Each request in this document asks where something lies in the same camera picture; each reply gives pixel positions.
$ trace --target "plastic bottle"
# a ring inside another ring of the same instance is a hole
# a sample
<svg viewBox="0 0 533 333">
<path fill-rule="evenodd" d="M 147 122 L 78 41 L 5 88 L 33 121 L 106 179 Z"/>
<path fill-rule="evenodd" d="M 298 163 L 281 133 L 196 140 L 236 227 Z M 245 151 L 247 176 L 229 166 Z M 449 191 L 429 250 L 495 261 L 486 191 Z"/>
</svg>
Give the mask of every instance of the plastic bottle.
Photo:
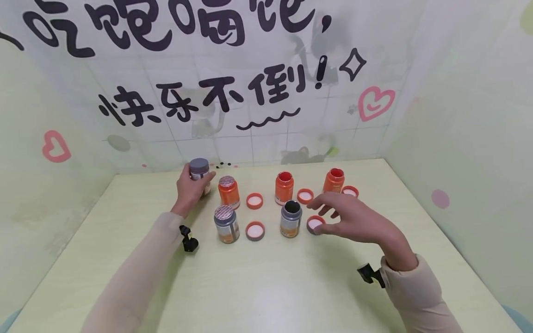
<svg viewBox="0 0 533 333">
<path fill-rule="evenodd" d="M 281 208 L 279 231 L 287 238 L 294 238 L 300 231 L 302 207 L 296 201 L 287 201 Z"/>
<path fill-rule="evenodd" d="M 232 176 L 223 176 L 219 180 L 219 194 L 223 205 L 237 209 L 240 206 L 237 181 Z"/>
<path fill-rule="evenodd" d="M 219 232 L 219 239 L 226 244 L 237 241 L 240 236 L 239 224 L 237 223 L 237 213 L 231 206 L 220 206 L 215 209 L 215 224 Z"/>
<path fill-rule="evenodd" d="M 344 185 L 344 171 L 342 171 L 341 169 L 333 168 L 326 175 L 326 180 L 324 180 L 324 187 L 322 189 L 322 193 L 341 193 L 342 185 Z"/>
<path fill-rule="evenodd" d="M 189 173 L 191 178 L 195 181 L 204 178 L 209 173 L 209 161 L 205 158 L 195 158 L 189 163 Z M 211 192 L 211 183 L 204 188 L 204 194 L 208 195 Z"/>
<path fill-rule="evenodd" d="M 284 205 L 293 199 L 294 179 L 287 171 L 280 172 L 276 177 L 276 203 Z"/>
</svg>

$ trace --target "beige sleeve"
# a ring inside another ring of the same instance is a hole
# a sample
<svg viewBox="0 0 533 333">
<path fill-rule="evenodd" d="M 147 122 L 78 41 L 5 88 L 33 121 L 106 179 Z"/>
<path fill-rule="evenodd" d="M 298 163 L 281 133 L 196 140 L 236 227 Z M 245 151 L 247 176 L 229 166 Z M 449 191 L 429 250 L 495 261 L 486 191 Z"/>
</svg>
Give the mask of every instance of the beige sleeve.
<svg viewBox="0 0 533 333">
<path fill-rule="evenodd" d="M 381 275 L 387 294 L 400 312 L 409 333 L 462 333 L 463 330 L 442 299 L 442 289 L 426 260 L 417 255 L 418 267 L 396 272 L 381 259 Z"/>
<path fill-rule="evenodd" d="M 140 327 L 167 265 L 183 236 L 183 218 L 162 213 L 137 245 L 85 319 L 82 333 L 131 333 Z"/>
</svg>

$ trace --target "left hand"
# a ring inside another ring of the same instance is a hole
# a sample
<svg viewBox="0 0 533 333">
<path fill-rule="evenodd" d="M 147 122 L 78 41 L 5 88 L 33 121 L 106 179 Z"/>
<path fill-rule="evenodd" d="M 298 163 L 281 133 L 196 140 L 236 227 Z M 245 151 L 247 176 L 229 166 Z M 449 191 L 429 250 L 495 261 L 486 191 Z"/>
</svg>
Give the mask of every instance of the left hand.
<svg viewBox="0 0 533 333">
<path fill-rule="evenodd" d="M 204 178 L 195 181 L 190 177 L 189 163 L 185 164 L 180 178 L 176 182 L 177 200 L 171 209 L 171 213 L 187 218 L 204 193 L 204 188 L 213 180 L 215 175 L 216 172 L 210 172 Z"/>
</svg>

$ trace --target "gray bottle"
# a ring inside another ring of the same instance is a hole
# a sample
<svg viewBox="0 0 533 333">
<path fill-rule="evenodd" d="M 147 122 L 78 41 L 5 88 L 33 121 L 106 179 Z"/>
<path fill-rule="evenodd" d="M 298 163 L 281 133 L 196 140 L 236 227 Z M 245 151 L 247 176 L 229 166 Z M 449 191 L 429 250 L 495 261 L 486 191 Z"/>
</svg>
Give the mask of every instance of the gray bottle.
<svg viewBox="0 0 533 333">
<path fill-rule="evenodd" d="M 237 223 L 237 213 L 231 206 L 219 206 L 215 210 L 214 219 L 219 238 L 223 243 L 231 244 L 239 239 L 240 231 Z"/>
<path fill-rule="evenodd" d="M 296 201 L 287 201 L 281 208 L 279 231 L 287 238 L 294 238 L 300 231 L 302 207 Z"/>
<path fill-rule="evenodd" d="M 189 163 L 189 173 L 195 181 L 204 178 L 209 173 L 209 161 L 205 158 L 195 158 Z M 203 195 L 206 196 L 209 192 L 211 192 L 211 182 L 205 187 Z"/>
</svg>

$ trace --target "orange bottle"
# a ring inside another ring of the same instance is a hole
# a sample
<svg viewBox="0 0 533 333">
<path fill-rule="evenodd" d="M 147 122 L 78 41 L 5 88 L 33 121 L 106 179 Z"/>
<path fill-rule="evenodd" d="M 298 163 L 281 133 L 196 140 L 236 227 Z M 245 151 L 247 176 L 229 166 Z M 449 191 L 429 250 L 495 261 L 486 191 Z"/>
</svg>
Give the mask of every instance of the orange bottle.
<svg viewBox="0 0 533 333">
<path fill-rule="evenodd" d="M 293 199 L 294 179 L 287 171 L 280 172 L 276 177 L 276 203 L 284 205 Z"/>
<path fill-rule="evenodd" d="M 326 175 L 326 180 L 324 181 L 324 188 L 322 189 L 322 193 L 341 193 L 342 185 L 344 185 L 344 171 L 342 171 L 341 169 L 333 168 Z"/>
<path fill-rule="evenodd" d="M 219 193 L 222 205 L 231 206 L 233 210 L 240 206 L 239 189 L 232 176 L 223 176 L 219 180 Z"/>
</svg>

